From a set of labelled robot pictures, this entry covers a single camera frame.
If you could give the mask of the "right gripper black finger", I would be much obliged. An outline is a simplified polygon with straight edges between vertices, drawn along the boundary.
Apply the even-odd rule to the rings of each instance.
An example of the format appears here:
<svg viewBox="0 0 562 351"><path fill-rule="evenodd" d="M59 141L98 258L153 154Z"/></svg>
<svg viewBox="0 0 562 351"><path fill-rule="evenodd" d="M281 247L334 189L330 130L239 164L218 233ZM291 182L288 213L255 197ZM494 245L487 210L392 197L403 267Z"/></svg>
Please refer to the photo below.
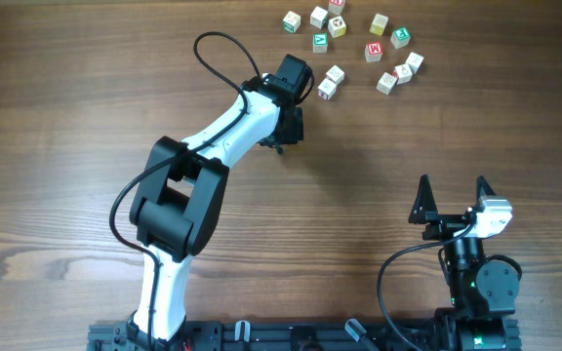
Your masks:
<svg viewBox="0 0 562 351"><path fill-rule="evenodd" d="M428 175L422 175L418 193L410 211L408 222L412 224L429 224L438 220L438 210L434 200Z"/></svg>
<svg viewBox="0 0 562 351"><path fill-rule="evenodd" d="M476 198L480 200L481 198L494 197L496 195L495 191L490 186L487 179L483 176L479 176L476 179Z"/></svg>

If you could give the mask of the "wooden block red letter A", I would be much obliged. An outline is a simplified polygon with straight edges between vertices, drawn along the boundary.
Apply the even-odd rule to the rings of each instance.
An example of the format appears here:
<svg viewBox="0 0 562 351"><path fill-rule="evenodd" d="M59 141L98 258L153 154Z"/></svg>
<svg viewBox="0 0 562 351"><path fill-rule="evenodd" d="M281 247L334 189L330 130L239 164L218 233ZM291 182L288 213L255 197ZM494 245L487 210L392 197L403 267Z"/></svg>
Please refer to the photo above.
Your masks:
<svg viewBox="0 0 562 351"><path fill-rule="evenodd" d="M413 70L408 63L396 65L394 67L393 76L397 78L397 85L408 83L413 75Z"/></svg>

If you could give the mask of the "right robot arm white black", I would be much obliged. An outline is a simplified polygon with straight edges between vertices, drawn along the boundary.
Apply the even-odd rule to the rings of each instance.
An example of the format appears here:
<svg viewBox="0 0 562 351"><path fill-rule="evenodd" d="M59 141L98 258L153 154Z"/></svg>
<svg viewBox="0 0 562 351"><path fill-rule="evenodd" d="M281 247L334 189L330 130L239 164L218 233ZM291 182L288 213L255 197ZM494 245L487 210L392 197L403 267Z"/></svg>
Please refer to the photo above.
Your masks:
<svg viewBox="0 0 562 351"><path fill-rule="evenodd" d="M422 224L422 238L440 248L439 262L449 287L450 308L434 314L433 350L511 350L520 346L506 321L515 312L523 275L503 254L485 254L483 242L501 234L512 220L510 202L485 177L476 179L476 202L463 214L440 214L430 180L422 175L409 222Z"/></svg>

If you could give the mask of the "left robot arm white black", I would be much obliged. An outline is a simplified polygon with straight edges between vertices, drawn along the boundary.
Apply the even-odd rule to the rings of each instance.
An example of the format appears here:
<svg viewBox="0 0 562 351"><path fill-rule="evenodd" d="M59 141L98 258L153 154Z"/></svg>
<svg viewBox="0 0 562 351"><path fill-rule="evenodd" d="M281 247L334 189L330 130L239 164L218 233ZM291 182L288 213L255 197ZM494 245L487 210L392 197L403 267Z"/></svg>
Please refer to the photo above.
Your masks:
<svg viewBox="0 0 562 351"><path fill-rule="evenodd" d="M216 229L230 169L256 144L280 150L303 139L300 104L313 83L307 63L287 55L276 72L245 81L206 129L153 145L129 214L148 251L140 305L128 322L138 348L176 347L189 270Z"/></svg>

